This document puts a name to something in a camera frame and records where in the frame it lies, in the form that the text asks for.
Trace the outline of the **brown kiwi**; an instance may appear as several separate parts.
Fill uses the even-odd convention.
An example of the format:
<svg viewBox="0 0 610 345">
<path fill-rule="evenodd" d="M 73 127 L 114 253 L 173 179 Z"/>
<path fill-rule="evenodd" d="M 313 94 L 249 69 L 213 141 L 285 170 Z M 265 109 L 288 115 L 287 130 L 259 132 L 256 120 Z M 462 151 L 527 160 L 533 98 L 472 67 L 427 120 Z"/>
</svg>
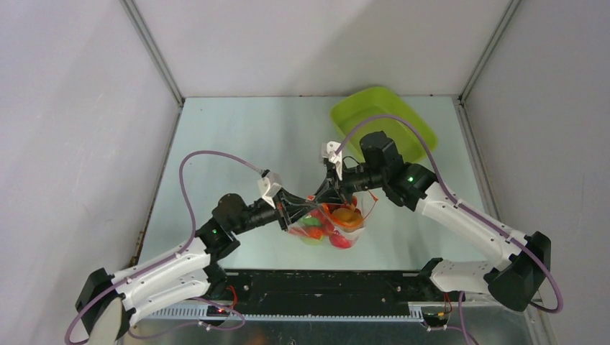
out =
<svg viewBox="0 0 610 345">
<path fill-rule="evenodd" d="M 350 208 L 337 208 L 331 213 L 332 220 L 344 229 L 351 231 L 359 229 L 363 225 L 363 216 L 357 210 Z"/>
</svg>

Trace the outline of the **green pear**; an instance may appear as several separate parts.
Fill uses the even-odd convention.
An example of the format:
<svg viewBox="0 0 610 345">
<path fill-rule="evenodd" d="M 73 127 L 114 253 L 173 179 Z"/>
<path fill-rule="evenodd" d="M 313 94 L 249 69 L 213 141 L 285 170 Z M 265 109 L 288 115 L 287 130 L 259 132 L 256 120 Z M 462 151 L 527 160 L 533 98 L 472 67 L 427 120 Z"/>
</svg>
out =
<svg viewBox="0 0 610 345">
<path fill-rule="evenodd" d="M 324 243 L 324 238 L 320 238 L 320 239 L 314 239 L 314 238 L 309 238 L 309 237 L 304 237 L 301 239 L 302 242 L 306 245 L 309 246 L 319 246 L 322 245 Z"/>
</svg>

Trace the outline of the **clear zip bag orange zipper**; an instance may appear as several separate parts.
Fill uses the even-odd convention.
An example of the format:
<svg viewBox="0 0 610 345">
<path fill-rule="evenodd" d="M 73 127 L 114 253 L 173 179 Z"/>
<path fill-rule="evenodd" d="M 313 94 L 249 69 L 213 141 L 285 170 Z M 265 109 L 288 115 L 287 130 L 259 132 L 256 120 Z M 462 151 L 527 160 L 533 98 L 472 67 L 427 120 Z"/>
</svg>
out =
<svg viewBox="0 0 610 345">
<path fill-rule="evenodd" d="M 349 203 L 323 203 L 288 227 L 287 232 L 308 245 L 353 247 L 366 229 L 378 202 L 372 192 L 356 193 Z"/>
</svg>

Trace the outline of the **green cucumber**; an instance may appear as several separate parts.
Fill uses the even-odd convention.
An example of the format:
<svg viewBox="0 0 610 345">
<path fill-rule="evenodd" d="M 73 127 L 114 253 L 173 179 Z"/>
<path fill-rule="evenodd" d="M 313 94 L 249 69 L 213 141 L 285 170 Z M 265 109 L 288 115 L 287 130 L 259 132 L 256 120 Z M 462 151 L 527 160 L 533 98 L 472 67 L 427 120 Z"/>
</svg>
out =
<svg viewBox="0 0 610 345">
<path fill-rule="evenodd" d="M 314 226 L 314 227 L 320 227 L 322 225 L 322 222 L 318 218 L 315 218 L 312 216 L 303 217 L 301 219 L 301 223 L 304 226 Z"/>
</svg>

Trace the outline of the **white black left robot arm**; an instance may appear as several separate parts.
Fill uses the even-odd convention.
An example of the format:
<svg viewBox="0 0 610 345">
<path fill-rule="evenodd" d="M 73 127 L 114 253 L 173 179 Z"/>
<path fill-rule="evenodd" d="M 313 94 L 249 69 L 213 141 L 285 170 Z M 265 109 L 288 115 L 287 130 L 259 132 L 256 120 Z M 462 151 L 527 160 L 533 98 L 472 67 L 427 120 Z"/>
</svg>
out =
<svg viewBox="0 0 610 345">
<path fill-rule="evenodd" d="M 93 271 L 77 298 L 76 321 L 88 334 L 84 344 L 113 344 L 136 323 L 183 300 L 207 296 L 219 299 L 227 279 L 219 260 L 240 245 L 238 234 L 279 223 L 286 230 L 317 207 L 284 188 L 246 204 L 240 195 L 223 195 L 211 218 L 187 240 L 141 264 L 107 272 Z"/>
</svg>

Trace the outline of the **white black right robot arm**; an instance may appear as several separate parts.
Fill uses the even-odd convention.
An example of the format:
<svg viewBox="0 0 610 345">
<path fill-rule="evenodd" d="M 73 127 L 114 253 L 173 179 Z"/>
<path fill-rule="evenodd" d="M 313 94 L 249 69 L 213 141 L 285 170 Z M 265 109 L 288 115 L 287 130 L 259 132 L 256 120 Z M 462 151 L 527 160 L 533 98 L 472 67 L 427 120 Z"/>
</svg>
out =
<svg viewBox="0 0 610 345">
<path fill-rule="evenodd" d="M 420 213 L 473 245 L 484 259 L 452 262 L 434 258 L 420 271 L 421 296 L 437 300 L 448 292 L 492 296 L 504 307 L 522 312 L 547 279 L 551 241 L 543 233 L 517 231 L 473 209 L 442 184 L 441 177 L 417 163 L 404 162 L 395 142 L 384 132 L 360 140 L 364 162 L 346 168 L 339 142 L 322 145 L 327 176 L 314 199 L 320 203 L 350 201 L 353 193 L 382 189 L 398 207 Z"/>
</svg>

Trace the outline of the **red apple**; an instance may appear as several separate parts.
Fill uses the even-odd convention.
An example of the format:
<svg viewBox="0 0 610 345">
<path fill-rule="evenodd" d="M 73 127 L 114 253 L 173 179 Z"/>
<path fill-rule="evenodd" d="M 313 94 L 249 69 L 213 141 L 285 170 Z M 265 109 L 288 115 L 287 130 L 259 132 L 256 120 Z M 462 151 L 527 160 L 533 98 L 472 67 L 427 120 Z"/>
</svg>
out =
<svg viewBox="0 0 610 345">
<path fill-rule="evenodd" d="M 353 246 L 355 241 L 348 239 L 340 234 L 333 234 L 329 237 L 329 243 L 338 249 L 349 249 Z"/>
</svg>

